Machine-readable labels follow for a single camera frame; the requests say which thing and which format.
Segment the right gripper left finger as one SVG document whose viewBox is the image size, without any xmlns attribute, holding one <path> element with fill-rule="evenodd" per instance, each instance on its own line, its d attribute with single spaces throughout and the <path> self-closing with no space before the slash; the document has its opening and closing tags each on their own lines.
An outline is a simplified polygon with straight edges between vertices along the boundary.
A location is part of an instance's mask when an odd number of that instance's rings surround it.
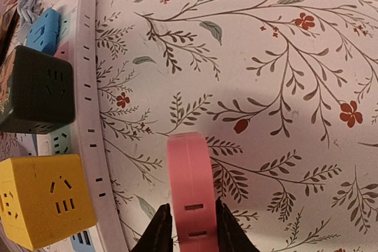
<svg viewBox="0 0 378 252">
<path fill-rule="evenodd" d="M 161 205 L 134 247 L 134 252 L 172 252 L 172 215 L 169 204 Z"/>
</svg>

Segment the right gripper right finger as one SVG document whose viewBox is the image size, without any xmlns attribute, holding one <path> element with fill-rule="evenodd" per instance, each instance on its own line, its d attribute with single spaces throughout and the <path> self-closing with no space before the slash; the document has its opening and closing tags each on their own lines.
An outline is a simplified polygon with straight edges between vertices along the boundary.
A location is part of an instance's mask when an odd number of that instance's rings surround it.
<svg viewBox="0 0 378 252">
<path fill-rule="evenodd" d="M 216 218 L 219 252 L 259 252 L 220 198 L 216 199 Z"/>
</svg>

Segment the pink plug adapter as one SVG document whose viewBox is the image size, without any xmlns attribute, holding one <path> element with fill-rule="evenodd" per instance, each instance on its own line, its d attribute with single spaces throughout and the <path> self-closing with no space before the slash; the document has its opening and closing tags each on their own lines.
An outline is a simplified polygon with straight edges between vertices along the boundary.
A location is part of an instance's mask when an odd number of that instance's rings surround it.
<svg viewBox="0 0 378 252">
<path fill-rule="evenodd" d="M 205 138 L 197 132 L 171 136 L 167 165 L 180 251 L 219 251 L 213 174 Z"/>
</svg>

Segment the yellow cube socket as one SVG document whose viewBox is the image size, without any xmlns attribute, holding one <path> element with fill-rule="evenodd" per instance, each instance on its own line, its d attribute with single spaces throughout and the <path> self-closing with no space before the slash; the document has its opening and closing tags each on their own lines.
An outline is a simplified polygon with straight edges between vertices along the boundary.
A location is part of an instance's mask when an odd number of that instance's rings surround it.
<svg viewBox="0 0 378 252">
<path fill-rule="evenodd" d="M 96 225 L 78 154 L 1 161 L 1 223 L 29 250 L 49 246 Z"/>
</svg>

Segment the white long power strip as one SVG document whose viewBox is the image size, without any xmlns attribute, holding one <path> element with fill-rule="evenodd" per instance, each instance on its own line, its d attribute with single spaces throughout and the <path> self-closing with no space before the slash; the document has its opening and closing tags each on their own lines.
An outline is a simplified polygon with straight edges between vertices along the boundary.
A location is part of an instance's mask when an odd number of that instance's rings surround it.
<svg viewBox="0 0 378 252">
<path fill-rule="evenodd" d="M 43 247 L 43 251 L 123 251 L 127 244 L 112 192 L 103 142 L 96 77 L 96 0 L 60 0 L 53 10 L 61 15 L 55 56 L 74 72 L 73 123 L 36 137 L 37 153 L 78 153 L 97 224 Z"/>
</svg>

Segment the cyan plug adapter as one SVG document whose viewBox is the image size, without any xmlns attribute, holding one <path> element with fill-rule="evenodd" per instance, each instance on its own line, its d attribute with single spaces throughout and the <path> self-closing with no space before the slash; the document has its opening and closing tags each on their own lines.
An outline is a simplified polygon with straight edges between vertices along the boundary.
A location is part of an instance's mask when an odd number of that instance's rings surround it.
<svg viewBox="0 0 378 252">
<path fill-rule="evenodd" d="M 31 26 L 26 46 L 48 55 L 54 55 L 60 32 L 60 14 L 49 8 Z"/>
</svg>

